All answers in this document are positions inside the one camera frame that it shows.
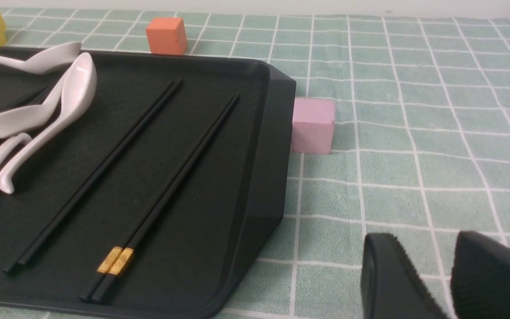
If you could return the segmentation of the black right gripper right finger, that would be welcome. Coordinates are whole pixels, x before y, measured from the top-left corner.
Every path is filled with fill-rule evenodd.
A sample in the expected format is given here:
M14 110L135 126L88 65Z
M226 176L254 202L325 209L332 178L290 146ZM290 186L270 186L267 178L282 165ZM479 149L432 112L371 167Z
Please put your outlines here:
M510 248L476 231L459 232L451 293L459 319L510 319Z

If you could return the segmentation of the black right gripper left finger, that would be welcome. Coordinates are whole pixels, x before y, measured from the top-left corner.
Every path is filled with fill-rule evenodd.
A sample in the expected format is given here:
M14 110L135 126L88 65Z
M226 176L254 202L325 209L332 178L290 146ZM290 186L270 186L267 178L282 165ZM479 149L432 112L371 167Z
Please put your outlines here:
M368 233L360 279L365 319L447 319L398 238Z

